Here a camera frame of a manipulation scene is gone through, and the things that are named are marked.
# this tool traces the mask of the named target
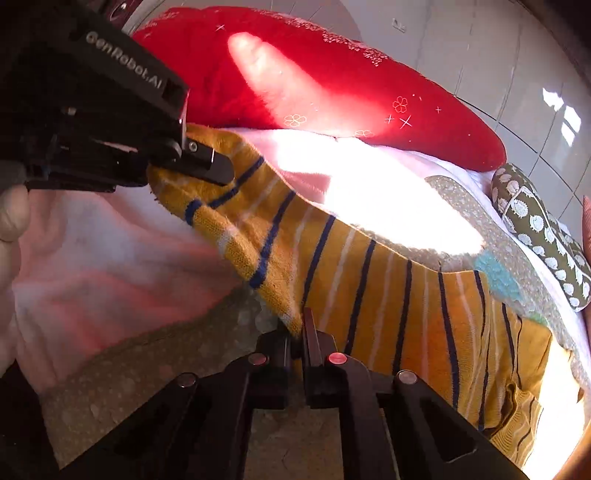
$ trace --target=red pillow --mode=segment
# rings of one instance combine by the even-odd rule
[[[134,39],[191,87],[189,122],[357,136],[476,171],[506,162],[496,134],[439,85],[305,20],[243,7],[172,8]]]

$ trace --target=white glove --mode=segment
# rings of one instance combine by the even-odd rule
[[[21,173],[15,174],[16,169],[20,167],[0,162],[0,184],[9,182],[8,179],[22,181]],[[25,186],[12,186],[0,193],[0,375],[15,358],[14,339],[9,332],[9,324],[14,317],[11,284],[21,267],[18,238],[27,230],[29,220],[29,198]]]

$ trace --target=white flower pattern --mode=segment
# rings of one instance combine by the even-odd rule
[[[521,200],[513,200],[511,202],[511,210],[513,210],[513,212],[519,218],[525,218],[525,216],[529,213],[526,203],[522,202]]]
[[[574,293],[574,287],[572,283],[565,283],[562,285],[562,289],[567,295],[572,295]]]
[[[305,124],[308,119],[304,115],[286,115],[284,123],[286,127],[299,127],[301,124]]]
[[[396,110],[396,113],[406,113],[408,100],[406,100],[405,97],[399,96],[394,100],[392,106],[394,107],[394,110]]]
[[[499,213],[503,215],[505,213],[505,210],[507,209],[507,201],[505,199],[499,199],[499,202],[496,205],[499,210]]]
[[[554,257],[548,257],[545,260],[546,265],[548,265],[552,270],[556,270],[558,268],[558,261]]]
[[[519,184],[517,183],[516,180],[511,180],[508,184],[507,184],[507,191],[511,194],[511,195],[515,195],[518,191],[519,191]]]
[[[544,228],[544,219],[539,215],[532,215],[530,217],[530,227],[535,232],[541,232]]]
[[[544,238],[549,244],[553,244],[554,240],[556,240],[556,236],[550,227],[544,228]]]
[[[531,192],[531,190],[528,187],[522,187],[521,193],[523,193],[526,197],[529,197],[529,198],[534,197],[534,194]]]
[[[556,240],[556,248],[558,249],[558,253],[562,256],[566,255],[566,249],[564,247],[564,245],[559,242],[558,240]]]
[[[507,227],[507,230],[510,231],[510,233],[517,233],[515,230],[515,225],[513,225],[513,221],[509,217],[503,217],[503,222],[505,222],[505,226]]]
[[[372,138],[374,137],[374,133],[370,130],[357,130],[355,132],[355,136],[361,138]]]
[[[528,247],[531,247],[531,238],[524,234],[524,233],[520,233],[519,235],[517,235],[517,238],[519,239],[519,241],[524,244],[527,245]]]

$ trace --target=wall tile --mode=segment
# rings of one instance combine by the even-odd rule
[[[496,134],[502,140],[507,152],[507,162],[517,165],[523,173],[530,175],[538,154],[534,152],[522,139],[502,125],[496,129]]]
[[[567,68],[559,110],[542,157],[574,190],[591,157],[591,96],[574,67]]]
[[[559,218],[573,196],[568,185],[542,158],[535,164],[530,180],[548,211]]]
[[[499,0],[478,0],[476,7],[457,95],[495,119],[511,84],[522,10]]]
[[[531,14],[522,16],[519,57],[500,122],[540,152],[550,132],[568,60]]]
[[[560,221],[569,227],[570,234],[579,243],[583,239],[583,205],[577,197],[570,199]]]
[[[474,0],[433,0],[418,71],[455,93],[468,52]]]

